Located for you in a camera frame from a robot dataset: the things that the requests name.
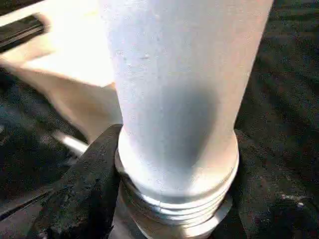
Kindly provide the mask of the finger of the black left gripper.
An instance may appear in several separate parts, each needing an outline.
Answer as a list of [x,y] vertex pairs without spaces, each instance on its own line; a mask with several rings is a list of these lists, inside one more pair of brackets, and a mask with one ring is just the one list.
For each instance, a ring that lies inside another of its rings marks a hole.
[[0,52],[3,53],[45,32],[45,24],[34,15],[0,27]]

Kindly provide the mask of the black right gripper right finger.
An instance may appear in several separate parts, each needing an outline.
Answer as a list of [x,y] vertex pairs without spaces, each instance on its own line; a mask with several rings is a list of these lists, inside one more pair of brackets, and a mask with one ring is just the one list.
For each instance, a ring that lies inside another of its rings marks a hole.
[[240,130],[233,198],[249,239],[317,239],[319,204],[282,159]]

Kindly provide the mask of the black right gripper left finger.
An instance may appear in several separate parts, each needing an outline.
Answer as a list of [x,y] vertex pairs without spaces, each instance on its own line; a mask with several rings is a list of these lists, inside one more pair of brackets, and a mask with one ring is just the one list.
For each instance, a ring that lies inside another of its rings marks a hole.
[[109,237],[120,183],[115,158],[121,128],[121,124],[107,128],[54,184],[29,239]]

